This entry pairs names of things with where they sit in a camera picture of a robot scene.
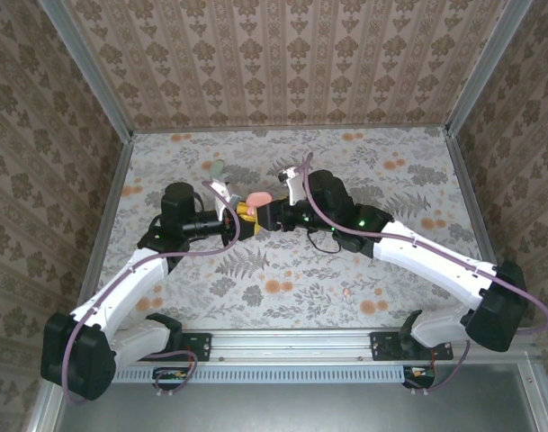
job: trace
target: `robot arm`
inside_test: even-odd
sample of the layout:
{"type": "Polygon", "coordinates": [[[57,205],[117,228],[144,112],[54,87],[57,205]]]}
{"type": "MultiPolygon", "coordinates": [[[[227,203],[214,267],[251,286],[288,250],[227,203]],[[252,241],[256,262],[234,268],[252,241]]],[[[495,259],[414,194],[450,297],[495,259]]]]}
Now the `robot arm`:
{"type": "MultiPolygon", "coordinates": [[[[303,185],[290,173],[282,172],[279,179],[290,189],[290,197],[305,196],[303,185]]],[[[446,247],[437,245],[404,226],[400,221],[371,205],[354,204],[344,184],[329,171],[310,174],[312,197],[320,209],[334,222],[353,230],[372,233],[397,234],[445,252],[465,261],[478,270],[495,275],[518,288],[525,289],[523,273],[519,266],[506,262],[501,267],[492,263],[462,256],[446,247]]],[[[415,242],[402,242],[393,238],[366,238],[335,231],[328,226],[305,199],[294,202],[291,198],[272,202],[257,209],[258,223],[267,230],[326,230],[343,249],[378,258],[407,268],[428,281],[437,284],[460,301],[460,305],[410,314],[405,328],[410,328],[413,341],[425,347],[471,339],[493,351],[507,351],[519,323],[526,312],[526,300],[497,283],[478,277],[415,242]]]]}
{"type": "MultiPolygon", "coordinates": [[[[447,341],[470,338],[488,349],[508,350],[526,311],[524,299],[415,245],[391,238],[367,238],[335,231],[313,211],[303,190],[303,174],[297,168],[283,171],[279,179],[288,185],[289,197],[258,207],[256,219],[242,219],[239,239],[252,237],[255,223],[266,230],[304,228],[330,231],[332,238],[343,249],[407,268],[441,286],[460,301],[460,306],[446,310],[412,312],[400,332],[403,349],[411,349],[416,344],[434,347],[447,341]]],[[[329,171],[311,173],[309,182],[316,204],[326,216],[340,225],[418,239],[525,289],[523,275],[516,265],[505,263],[496,268],[491,263],[461,256],[419,236],[385,211],[371,205],[354,204],[342,181],[329,171]]],[[[234,207],[241,199],[239,192],[220,182],[214,181],[212,188],[234,207]]],[[[158,257],[134,267],[136,263],[156,254],[187,251],[192,241],[206,239],[210,235],[221,235],[224,245],[233,239],[234,229],[229,224],[225,206],[220,202],[215,211],[197,212],[194,209],[195,195],[189,184],[168,186],[162,198],[161,215],[152,221],[148,232],[139,241],[138,249],[123,269],[70,315],[57,313],[48,320],[41,359],[43,378],[61,384],[66,344],[74,328],[90,312],[75,338],[67,369],[70,390],[86,399],[94,400],[103,394],[116,369],[120,370],[152,353],[180,349],[181,324],[168,317],[154,314],[137,327],[119,330],[119,326],[139,299],[171,273],[182,258],[158,257]],[[128,270],[131,273],[116,284],[114,281],[128,270]],[[102,293],[109,289],[112,289],[110,294],[103,301],[99,300],[102,293]]]]}
{"type": "MultiPolygon", "coordinates": [[[[211,187],[236,205],[238,196],[225,184],[214,181],[211,187]]],[[[61,384],[67,342],[81,322],[84,325],[77,333],[69,355],[67,382],[72,392],[90,401],[105,392],[116,370],[152,353],[179,349],[181,324],[168,317],[153,314],[137,327],[119,330],[119,326],[139,299],[172,272],[182,256],[156,257],[136,266],[138,262],[157,254],[186,252],[192,241],[210,235],[221,235],[224,245],[233,239],[235,229],[225,213],[225,206],[216,211],[196,211],[195,195],[189,184],[168,186],[162,198],[161,215],[152,221],[139,241],[138,249],[120,272],[69,315],[56,313],[48,320],[41,359],[43,378],[61,384]],[[120,276],[125,274],[127,276],[118,283],[120,276]],[[102,299],[105,292],[109,294],[102,299]]],[[[253,223],[241,220],[240,224],[240,239],[250,237],[248,233],[253,235],[253,223]]]]}

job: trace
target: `yellow object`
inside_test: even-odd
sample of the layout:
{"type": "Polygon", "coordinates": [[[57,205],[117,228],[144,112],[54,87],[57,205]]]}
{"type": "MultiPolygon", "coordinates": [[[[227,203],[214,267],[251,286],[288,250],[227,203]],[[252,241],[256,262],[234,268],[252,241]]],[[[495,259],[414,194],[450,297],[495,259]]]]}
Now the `yellow object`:
{"type": "Polygon", "coordinates": [[[247,211],[249,210],[249,206],[243,202],[240,201],[238,204],[238,208],[236,209],[236,213],[239,215],[241,219],[243,219],[246,222],[253,222],[254,223],[254,235],[256,235],[261,227],[257,224],[257,215],[249,215],[247,214],[247,211]]]}

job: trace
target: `pink object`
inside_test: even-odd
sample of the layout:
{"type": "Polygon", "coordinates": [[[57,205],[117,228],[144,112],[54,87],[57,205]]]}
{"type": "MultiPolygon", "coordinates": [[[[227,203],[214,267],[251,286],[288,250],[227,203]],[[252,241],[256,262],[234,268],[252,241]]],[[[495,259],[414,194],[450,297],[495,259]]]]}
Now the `pink object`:
{"type": "Polygon", "coordinates": [[[246,198],[247,214],[253,216],[256,213],[256,208],[262,205],[267,205],[272,201],[272,195],[268,192],[253,192],[246,198]]]}

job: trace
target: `patterned wallpaper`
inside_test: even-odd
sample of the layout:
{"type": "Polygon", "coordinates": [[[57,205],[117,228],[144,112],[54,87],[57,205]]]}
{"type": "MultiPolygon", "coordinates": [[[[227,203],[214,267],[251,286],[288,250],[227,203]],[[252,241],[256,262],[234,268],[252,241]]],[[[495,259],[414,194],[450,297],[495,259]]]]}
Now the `patterned wallpaper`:
{"type": "Polygon", "coordinates": [[[547,0],[532,4],[458,139],[494,249],[548,305],[547,0]]]}
{"type": "Polygon", "coordinates": [[[0,431],[40,386],[42,330],[76,303],[121,144],[35,1],[0,1],[0,431]]]}
{"type": "Polygon", "coordinates": [[[133,127],[445,122],[506,0],[67,0],[133,127]]]}

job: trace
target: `floral tablecloth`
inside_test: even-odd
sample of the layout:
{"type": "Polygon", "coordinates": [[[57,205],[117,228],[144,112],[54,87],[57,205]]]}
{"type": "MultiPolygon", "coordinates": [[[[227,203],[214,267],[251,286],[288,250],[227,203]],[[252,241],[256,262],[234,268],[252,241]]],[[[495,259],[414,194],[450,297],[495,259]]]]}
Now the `floral tablecloth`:
{"type": "MultiPolygon", "coordinates": [[[[244,194],[267,191],[280,198],[286,191],[276,173],[310,150],[313,169],[340,177],[355,202],[379,206],[418,233],[479,257],[440,128],[148,134],[134,136],[133,143],[101,286],[127,261],[170,183],[192,184],[212,206],[201,181],[209,178],[212,161],[223,159],[224,178],[244,194]]],[[[322,248],[336,247],[326,233],[313,238],[322,248]]],[[[194,243],[193,250],[220,246],[211,238],[194,243]]],[[[262,230],[223,255],[185,258],[124,325],[160,311],[188,329],[399,326],[410,311],[454,302],[395,265],[318,252],[303,230],[262,230]]]]}

